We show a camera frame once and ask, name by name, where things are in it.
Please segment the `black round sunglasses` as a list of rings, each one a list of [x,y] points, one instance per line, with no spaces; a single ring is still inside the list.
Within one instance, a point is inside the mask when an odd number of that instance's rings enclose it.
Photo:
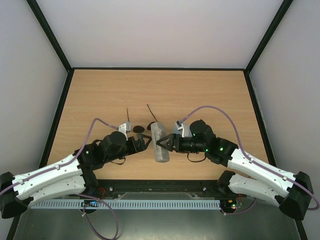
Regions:
[[[136,123],[136,122],[130,121],[129,109],[128,108],[126,109],[127,121],[132,124],[131,131],[133,133],[135,133],[135,134],[142,134],[142,133],[146,133],[146,132],[151,131],[152,124],[158,122],[158,119],[156,118],[155,114],[153,113],[150,105],[147,103],[146,106],[148,108],[149,113],[152,116],[152,120],[150,120],[148,124],[146,124],[146,123]]]

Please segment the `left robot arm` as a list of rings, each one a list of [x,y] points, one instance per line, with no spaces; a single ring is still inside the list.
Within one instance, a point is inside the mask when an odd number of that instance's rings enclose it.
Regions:
[[[95,170],[115,160],[145,151],[152,138],[144,134],[126,137],[114,131],[96,139],[62,160],[37,170],[0,176],[0,213],[14,218],[35,204],[65,195],[81,194],[98,186]]]

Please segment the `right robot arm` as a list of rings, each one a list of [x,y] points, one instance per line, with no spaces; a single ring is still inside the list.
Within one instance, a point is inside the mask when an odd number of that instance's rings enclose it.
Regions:
[[[293,173],[270,165],[243,151],[237,144],[217,137],[203,120],[191,125],[176,123],[175,133],[153,126],[156,145],[168,152],[204,153],[204,157],[227,168],[218,179],[218,191],[229,196],[244,194],[264,200],[279,208],[286,216],[302,221],[312,200],[310,176]]]

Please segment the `left green circuit board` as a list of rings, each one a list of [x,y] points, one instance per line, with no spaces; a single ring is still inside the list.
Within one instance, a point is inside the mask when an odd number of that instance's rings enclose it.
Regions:
[[[102,204],[102,200],[101,199],[85,199],[83,201],[83,206],[88,205],[88,206],[92,206],[92,207],[99,207]]]

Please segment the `green circuit board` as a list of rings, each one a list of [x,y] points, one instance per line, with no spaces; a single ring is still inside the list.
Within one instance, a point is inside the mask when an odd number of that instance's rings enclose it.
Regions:
[[[101,199],[85,199],[83,201],[83,206],[88,205],[88,206],[92,206],[92,207],[99,207],[102,204],[102,200]]]
[[[235,199],[229,199],[225,204],[227,208],[231,208],[233,210],[237,208],[242,208],[243,205],[244,205],[244,200],[241,197],[237,197]]]

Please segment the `right green circuit board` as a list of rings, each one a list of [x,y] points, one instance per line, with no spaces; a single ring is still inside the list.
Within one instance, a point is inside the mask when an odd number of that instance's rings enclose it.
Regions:
[[[229,199],[225,204],[227,208],[231,208],[233,210],[237,208],[242,208],[243,205],[244,205],[244,200],[241,197],[237,197],[235,199]]]

